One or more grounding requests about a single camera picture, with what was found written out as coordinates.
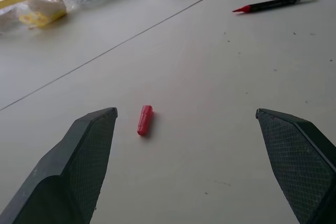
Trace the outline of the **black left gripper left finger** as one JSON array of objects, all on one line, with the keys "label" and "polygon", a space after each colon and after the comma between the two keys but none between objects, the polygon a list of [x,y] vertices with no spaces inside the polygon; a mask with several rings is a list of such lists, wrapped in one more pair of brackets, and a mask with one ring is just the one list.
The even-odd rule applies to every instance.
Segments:
[{"label": "black left gripper left finger", "polygon": [[73,122],[1,213],[1,223],[90,223],[106,176],[116,108]]}]

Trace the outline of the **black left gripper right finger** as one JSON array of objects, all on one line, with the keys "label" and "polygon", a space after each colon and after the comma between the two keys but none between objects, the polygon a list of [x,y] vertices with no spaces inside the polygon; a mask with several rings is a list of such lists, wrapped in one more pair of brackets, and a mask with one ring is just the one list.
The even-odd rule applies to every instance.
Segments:
[{"label": "black left gripper right finger", "polygon": [[311,122],[258,109],[274,176],[299,223],[335,223],[335,146]]}]

